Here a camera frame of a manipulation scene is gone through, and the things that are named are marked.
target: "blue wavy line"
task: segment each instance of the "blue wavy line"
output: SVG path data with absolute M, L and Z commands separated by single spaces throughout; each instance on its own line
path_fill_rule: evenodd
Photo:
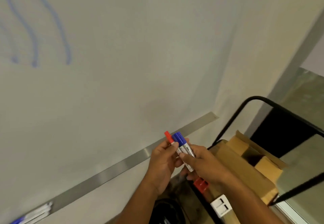
M 37 41 L 37 37 L 36 37 L 33 29 L 31 28 L 31 26 L 27 23 L 27 21 L 22 17 L 22 15 L 16 9 L 16 6 L 15 6 L 14 2 L 12 0 L 7 0 L 7 2 L 8 2 L 8 5 L 9 5 L 11 11 L 18 18 L 18 20 L 21 22 L 21 24 L 24 26 L 27 33 L 29 34 L 29 37 L 30 37 L 30 39 L 32 41 L 33 52 L 34 52 L 34 57 L 33 57 L 33 61 L 32 61 L 31 64 L 32 64 L 33 67 L 37 67 L 37 64 L 38 64 L 38 41 Z
M 65 34 L 65 31 L 64 31 L 64 27 L 63 27 L 63 24 L 60 21 L 59 15 L 54 10 L 54 8 L 49 4 L 49 2 L 47 0 L 40 0 L 40 1 L 50 11 L 52 17 L 54 18 L 55 24 L 56 24 L 57 28 L 59 29 L 59 32 L 60 32 L 60 35 L 61 35 L 61 38 L 62 38 L 62 41 L 63 41 L 63 45 L 64 45 L 64 48 L 65 48 L 66 64 L 69 65 L 69 64 L 71 64 L 71 60 L 72 60 L 71 49 L 70 49 L 70 45 L 69 45 L 69 43 L 67 41 L 66 34 Z
M 11 48 L 11 51 L 12 51 L 11 61 L 13 63 L 18 64 L 19 63 L 18 50 L 17 50 L 16 43 L 14 41 L 14 38 L 12 37 L 12 35 L 10 34 L 10 32 L 8 31 L 8 29 L 5 27 L 5 25 L 2 22 L 0 22 L 0 29 L 2 29 L 5 37 L 8 40 L 9 46 Z

